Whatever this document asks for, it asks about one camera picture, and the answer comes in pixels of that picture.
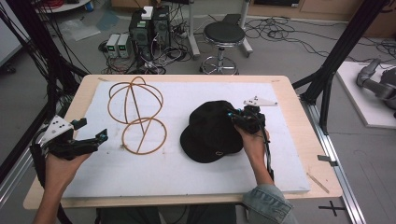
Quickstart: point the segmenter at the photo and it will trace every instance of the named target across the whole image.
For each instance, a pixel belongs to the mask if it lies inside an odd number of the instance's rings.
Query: cable
[[[46,8],[40,8],[40,7],[39,7],[37,10],[39,11],[39,13],[42,13],[42,14],[48,13],[48,11],[47,11]],[[52,27],[52,29],[55,31],[55,34],[59,37],[59,40],[61,41],[61,44],[62,44],[62,46],[64,47],[64,50],[65,50],[65,52],[66,52],[66,54],[67,54],[67,57],[68,57],[68,59],[69,59],[69,62],[70,62],[71,64],[73,64],[73,60],[71,59],[71,57],[70,57],[70,55],[69,55],[69,51],[70,51],[70,53],[73,54],[73,56],[76,58],[76,60],[79,62],[79,64],[88,72],[88,74],[91,74],[90,70],[88,70],[88,68],[85,67],[85,65],[84,65],[84,64],[79,60],[79,58],[76,56],[76,54],[74,53],[74,51],[71,50],[70,47],[69,47],[69,46],[66,44],[66,42],[64,41],[64,37],[63,37],[63,35],[62,35],[62,33],[61,33],[61,30],[59,29],[59,25],[58,25],[58,22],[57,22],[57,20],[56,20],[56,17],[53,17],[52,19],[53,19],[53,21],[55,22],[55,24],[53,24],[52,22],[49,21],[49,25],[50,25],[50,26]]]
[[[334,41],[338,40],[338,38],[333,38],[326,35],[314,34],[307,31],[297,31],[291,25],[288,25],[289,22],[290,19],[285,17],[271,17],[265,20],[252,20],[246,23],[246,36],[249,38],[262,38],[272,42],[287,41],[290,43],[300,43],[307,52],[315,53],[321,57],[327,57],[329,55],[329,52],[325,50],[316,50],[309,43],[295,37],[290,37],[290,35],[307,34],[307,35],[315,35],[321,38],[326,38]],[[335,26],[340,24],[345,25],[344,23],[341,22],[337,22],[333,24],[315,24],[313,22],[306,22],[306,21],[293,21],[293,22],[305,23],[316,26]],[[391,57],[393,57],[393,59],[386,60],[385,62],[394,61],[396,59],[394,54],[395,52],[394,44],[388,44],[388,43],[378,44],[372,40],[370,41],[372,42],[372,44],[365,44],[361,42],[359,42],[358,44],[367,47],[371,47],[371,46],[376,47],[382,53],[388,54]],[[372,58],[365,60],[357,60],[351,56],[348,56],[348,59],[352,60],[353,62],[360,62],[360,63],[364,63],[372,60]]]
[[[181,216],[180,216],[180,218],[178,218],[176,221],[174,221],[174,222],[171,222],[170,224],[177,224],[183,217],[184,217],[184,215],[186,214],[186,211],[187,211],[187,206],[184,206],[184,211],[183,211],[183,213],[181,214]]]
[[[144,57],[142,57],[142,56],[140,56],[140,58],[143,60],[143,61],[145,61],[146,62],[146,64],[147,64],[147,66],[148,66],[148,69],[147,69],[147,71],[150,71],[150,73],[152,74],[153,73],[153,70],[152,70],[152,67],[155,67],[156,68],[156,70],[157,71],[155,71],[154,72],[154,74],[157,74],[157,75],[159,75],[160,74],[160,71],[162,71],[162,69],[164,69],[162,66],[160,66],[160,65],[155,65],[153,62],[149,62],[148,60],[146,60]]]
[[[259,117],[254,112],[252,112],[250,110],[248,110],[247,112],[249,113],[250,116],[253,116],[256,119],[258,125],[260,126],[260,130],[262,131],[262,139],[265,144],[265,155],[267,157],[267,171],[268,171],[268,174],[270,174],[270,176],[274,180],[275,179],[274,170],[271,168],[271,151],[270,151],[270,145],[269,145],[270,141],[268,140],[267,134],[265,132],[265,127],[260,122]]]
[[[203,21],[202,23],[201,23],[201,25],[200,26],[198,26],[198,28],[196,28],[195,30],[194,30],[194,34],[195,35],[198,35],[198,34],[196,34],[195,32],[197,32],[198,30],[200,30],[201,29],[201,27],[206,23],[206,22],[209,22],[209,21],[216,21],[215,19],[213,19],[213,20],[207,20],[207,21]]]
[[[137,6],[138,6],[139,8],[142,8],[142,7],[140,6],[140,4],[139,4],[136,0],[134,0],[134,1],[136,2]]]
[[[106,59],[106,66],[107,68],[101,71],[101,74],[128,74],[129,70],[134,66],[136,63],[135,58],[128,59],[128,58],[110,58],[106,56],[107,47],[106,47],[107,40],[103,41],[99,44],[98,50],[101,51]]]

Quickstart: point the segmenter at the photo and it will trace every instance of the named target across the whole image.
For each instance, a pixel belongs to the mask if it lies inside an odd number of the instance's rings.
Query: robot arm
[[[395,91],[395,89],[389,85],[378,83],[370,79],[380,63],[380,59],[374,59],[369,65],[363,67],[358,73],[358,77],[356,78],[356,84],[369,91],[372,91],[373,93],[375,93],[375,96],[377,98],[381,100],[388,100]]]

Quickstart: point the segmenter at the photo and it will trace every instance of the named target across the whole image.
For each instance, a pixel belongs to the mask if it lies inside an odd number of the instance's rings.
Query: wooden table
[[[65,119],[83,118],[95,94],[97,85],[102,81],[131,81],[135,76],[125,75],[90,75],[84,77]],[[283,76],[143,76],[147,81],[155,82],[255,82],[271,83],[276,98],[281,106],[285,121],[290,129],[300,160],[306,170],[311,190],[307,193],[285,194],[287,199],[341,197],[342,189],[333,168],[326,161],[319,161],[318,155],[324,155],[317,136],[306,116],[300,101],[287,77]],[[37,179],[30,188],[23,206],[37,209],[43,189]],[[241,194],[221,195],[183,195],[183,196],[143,196],[117,198],[64,198],[64,207],[106,207],[128,205],[164,205],[189,203],[239,203]]]

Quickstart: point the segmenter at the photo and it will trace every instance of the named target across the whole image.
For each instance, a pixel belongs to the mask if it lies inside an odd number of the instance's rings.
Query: human hand
[[[262,161],[265,154],[265,145],[264,139],[262,137],[262,131],[258,131],[257,133],[251,134],[247,133],[243,129],[238,126],[234,126],[235,129],[241,134],[242,140],[244,142],[244,149],[247,153],[247,156],[251,160],[259,160]],[[265,130],[265,134],[267,139],[270,139],[270,135],[267,130]]]
[[[234,126],[235,129],[241,134],[244,141],[244,149],[247,153],[247,157],[250,161],[250,165],[253,169],[254,176],[256,178],[257,185],[270,184],[274,185],[274,180],[271,178],[267,171],[264,162],[265,155],[265,144],[262,136],[262,132],[250,134],[242,130],[241,128]],[[265,130],[267,140],[270,139],[269,133]]]
[[[90,156],[91,154],[84,154],[67,161],[49,153],[46,160],[45,190],[63,192],[75,177],[79,166]]]

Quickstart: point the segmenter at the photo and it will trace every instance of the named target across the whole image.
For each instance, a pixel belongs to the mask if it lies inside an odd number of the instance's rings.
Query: wire
[[[184,206],[184,211],[183,211],[183,213],[181,214],[181,216],[180,216],[180,218],[178,218],[176,221],[174,221],[174,222],[171,222],[170,224],[177,224],[183,217],[184,217],[184,215],[186,214],[186,211],[187,211],[187,206]]]
[[[160,74],[160,71],[162,71],[161,69],[163,68],[163,67],[161,67],[161,66],[157,66],[156,64],[154,64],[153,62],[149,62],[148,60],[146,60],[144,57],[142,57],[142,56],[140,56],[140,58],[143,60],[143,61],[145,61],[146,62],[146,64],[147,64],[147,66],[148,66],[148,70],[147,71],[150,71],[150,73],[152,74],[152,72],[153,72],[153,70],[152,70],[152,67],[155,67],[156,68],[156,71],[154,72],[154,74],[157,74],[157,75],[159,75]]]
[[[198,30],[200,30],[200,29],[202,28],[202,26],[203,26],[206,22],[209,22],[209,21],[216,21],[216,20],[213,19],[213,20],[203,21],[203,22],[201,23],[201,25],[198,26],[198,28],[196,28],[196,29],[194,30],[194,34],[195,34],[195,35],[198,35],[198,34],[196,34],[195,32],[197,32]]]
[[[128,74],[130,69],[135,65],[135,57],[131,59],[129,58],[110,58],[106,56],[107,48],[106,48],[107,40],[103,41],[99,44],[98,50],[101,51],[106,59],[107,68],[101,71],[101,74]]]
[[[246,23],[246,36],[248,38],[262,38],[267,41],[272,42],[280,42],[280,41],[287,41],[290,43],[299,43],[301,44],[308,53],[314,53],[321,57],[328,57],[329,52],[326,50],[316,50],[312,47],[309,43],[295,38],[290,37],[291,34],[306,34],[306,35],[315,35],[321,38],[326,38],[330,40],[338,40],[338,38],[326,36],[326,35],[319,35],[314,34],[307,31],[298,31],[295,30],[291,25],[289,25],[290,19],[285,17],[272,17],[265,20],[252,20]],[[337,22],[333,24],[316,24],[313,22],[307,21],[293,21],[299,23],[305,23],[309,25],[316,25],[316,26],[335,26],[335,25],[345,25],[344,23]],[[366,44],[359,42],[358,45],[366,46],[366,47],[376,47],[382,53],[390,55],[393,59],[385,60],[385,62],[391,62],[396,59],[395,57],[395,50],[394,44],[392,43],[375,43],[374,41],[370,40],[372,43]],[[348,59],[352,60],[353,62],[360,62],[364,63],[367,61],[371,61],[373,58],[365,59],[365,60],[357,60],[351,56],[348,56]]]
[[[47,8],[38,8],[37,9],[39,11],[39,13],[42,14],[46,14],[46,13],[52,13],[52,8],[49,9],[49,12],[47,11]],[[67,57],[69,59],[69,62],[71,64],[73,64],[73,60],[71,59],[70,55],[69,55],[69,51],[71,54],[73,54],[73,56],[76,58],[76,60],[79,62],[79,64],[88,72],[88,74],[91,74],[90,70],[88,70],[88,68],[79,60],[79,58],[76,56],[76,54],[73,52],[73,50],[70,49],[70,47],[66,44],[66,42],[64,41],[64,36],[61,33],[61,30],[59,28],[58,22],[56,20],[56,17],[52,18],[54,23],[49,21],[49,25],[52,27],[52,29],[55,31],[56,35],[59,37],[59,40],[61,41],[62,46],[64,47],[64,50],[67,54]]]
[[[50,82],[49,79],[49,66],[47,61],[44,59],[43,55],[37,47],[35,46],[35,43],[30,40],[19,28],[18,26],[15,25],[15,22],[12,21],[12,19],[7,15],[6,10],[4,9],[3,5],[1,5],[1,17],[3,21],[6,23],[8,28],[11,30],[11,32],[18,38],[18,40],[21,42],[24,48],[26,48],[29,56],[33,59],[35,66],[37,67],[38,71],[40,74],[43,76],[44,79],[47,80],[49,83],[49,86],[53,87],[57,93],[62,96],[65,95],[64,93],[64,87],[58,86],[58,84],[55,82]],[[60,80],[64,80],[62,78],[62,74],[59,74]]]
[[[140,6],[140,4],[139,4],[136,0],[134,0],[134,1],[136,2],[136,4],[137,4],[138,7],[142,8],[142,7]]]
[[[250,110],[248,110],[247,111],[248,113],[249,113],[249,115],[251,115],[251,116],[253,116],[256,120],[257,120],[257,123],[258,123],[258,125],[260,126],[260,130],[262,131],[262,138],[263,138],[263,142],[264,142],[264,144],[265,144],[265,155],[266,155],[266,157],[267,157],[267,171],[268,171],[268,174],[270,174],[270,176],[273,178],[273,180],[274,180],[274,171],[273,171],[273,169],[271,168],[271,151],[270,151],[270,145],[269,145],[269,143],[270,143],[270,141],[268,140],[268,137],[267,137],[267,134],[266,134],[266,132],[265,132],[265,127],[264,127],[264,125],[260,122],[260,119],[259,119],[259,117],[255,114],[255,113],[253,113],[252,111],[250,111]]]

